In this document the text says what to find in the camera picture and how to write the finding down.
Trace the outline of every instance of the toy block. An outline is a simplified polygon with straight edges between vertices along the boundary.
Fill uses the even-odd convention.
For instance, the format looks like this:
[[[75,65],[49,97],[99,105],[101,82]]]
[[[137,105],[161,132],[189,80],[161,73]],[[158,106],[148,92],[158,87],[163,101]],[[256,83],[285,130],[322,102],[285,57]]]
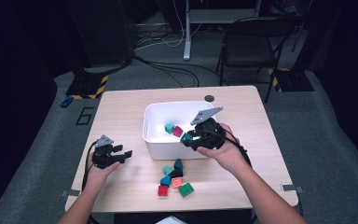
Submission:
[[[184,133],[180,139],[180,142],[185,145],[184,141],[191,141],[191,140],[193,140],[193,136],[191,136],[189,133]]]
[[[170,173],[171,178],[182,177],[182,176],[183,176],[183,170],[182,169],[174,169]]]
[[[172,186],[174,189],[179,189],[180,187],[182,187],[182,178],[181,177],[173,178]]]
[[[165,174],[165,175],[169,175],[171,172],[172,172],[172,168],[169,167],[168,165],[166,165],[164,167],[164,169],[162,169],[162,172]]]
[[[175,126],[175,128],[173,129],[173,135],[175,135],[176,137],[180,137],[182,136],[183,130],[179,127],[179,126]]]
[[[159,181],[159,184],[160,185],[165,185],[167,187],[170,186],[171,184],[171,177],[166,175],[164,178],[162,178],[160,181]]]
[[[173,168],[176,169],[181,169],[183,170],[183,164],[182,164],[182,160],[181,159],[177,159],[175,161],[175,164],[173,165]]]
[[[168,186],[166,186],[166,185],[158,186],[158,196],[167,197],[168,196]]]
[[[173,129],[175,128],[175,126],[173,124],[166,124],[165,125],[165,132],[167,133],[173,133]]]
[[[194,191],[193,187],[189,183],[184,184],[182,187],[179,188],[179,193],[182,195],[182,197],[185,198],[185,196],[189,195]]]

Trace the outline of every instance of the hand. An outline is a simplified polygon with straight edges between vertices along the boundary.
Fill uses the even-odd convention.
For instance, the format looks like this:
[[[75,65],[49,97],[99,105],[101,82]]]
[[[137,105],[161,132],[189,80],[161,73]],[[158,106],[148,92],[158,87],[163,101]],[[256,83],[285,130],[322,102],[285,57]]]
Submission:
[[[89,174],[88,174],[87,184],[86,184],[86,187],[84,188],[84,191],[89,191],[91,193],[98,194],[101,191],[101,189],[103,188],[104,184],[106,183],[107,177],[118,168],[118,166],[120,165],[120,162],[117,161],[104,169],[100,169],[100,168],[96,167],[95,165],[93,165],[92,155],[93,155],[93,153],[89,154],[89,161],[88,161]]]
[[[220,126],[226,130],[226,132],[232,133],[231,129],[224,123],[220,123]],[[226,133],[226,137],[240,142],[239,139],[234,139],[231,134]],[[226,141],[219,149],[209,149],[206,147],[198,147],[197,151],[206,157],[213,158],[226,170],[233,173],[243,165],[247,165],[246,160],[243,158],[240,150],[232,143]]]

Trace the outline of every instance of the person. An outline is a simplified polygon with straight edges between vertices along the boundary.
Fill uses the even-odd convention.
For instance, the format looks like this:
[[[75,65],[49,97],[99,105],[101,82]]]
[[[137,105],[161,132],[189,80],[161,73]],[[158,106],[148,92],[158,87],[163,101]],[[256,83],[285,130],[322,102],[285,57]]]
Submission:
[[[226,132],[231,133],[226,134],[227,138],[239,142],[239,139],[234,139],[233,132],[229,126],[224,123],[220,123],[220,125]],[[217,150],[198,147],[197,151],[206,157],[215,159],[220,166],[238,179],[260,223],[307,223],[296,209],[290,206],[289,203],[252,169],[237,147],[229,141],[226,141],[225,144]],[[113,173],[119,165],[120,164],[116,162],[103,170],[91,167],[89,169],[89,180],[87,181],[86,187],[58,223],[87,223],[95,199],[103,188],[107,177]]]

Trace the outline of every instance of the white desk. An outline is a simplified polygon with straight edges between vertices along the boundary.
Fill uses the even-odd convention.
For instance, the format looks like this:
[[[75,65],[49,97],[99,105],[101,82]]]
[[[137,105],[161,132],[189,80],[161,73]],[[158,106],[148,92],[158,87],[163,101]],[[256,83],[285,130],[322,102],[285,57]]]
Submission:
[[[142,137],[145,109],[159,102],[202,101],[213,95],[214,107],[224,110],[218,122],[228,124],[248,150],[254,169],[289,204],[297,204],[295,192],[282,191],[281,184],[292,184],[275,135],[257,89],[253,86],[228,86],[140,91],[107,91],[103,94],[93,121],[72,189],[81,190],[87,150],[103,134],[132,157],[111,174],[97,198],[93,212],[163,212],[252,208],[238,180],[213,159],[186,160],[184,183],[194,192],[182,198],[169,188],[168,197],[158,196],[159,181],[165,165],[174,161],[151,159]],[[69,196],[65,209],[75,201]]]
[[[255,8],[245,9],[191,9],[186,0],[186,44],[183,59],[190,60],[191,35],[190,23],[232,23],[246,17],[256,17],[260,9],[261,0],[257,0]]]

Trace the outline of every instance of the person's right arm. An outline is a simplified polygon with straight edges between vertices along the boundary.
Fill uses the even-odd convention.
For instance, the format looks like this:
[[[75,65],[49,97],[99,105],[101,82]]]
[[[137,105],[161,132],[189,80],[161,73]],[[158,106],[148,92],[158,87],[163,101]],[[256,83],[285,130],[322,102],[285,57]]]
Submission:
[[[226,124],[220,124],[232,133]],[[230,134],[226,137],[233,140]],[[307,223],[307,221],[275,192],[245,161],[240,151],[228,141],[217,150],[199,147],[197,151],[217,160],[241,183],[261,223]]]

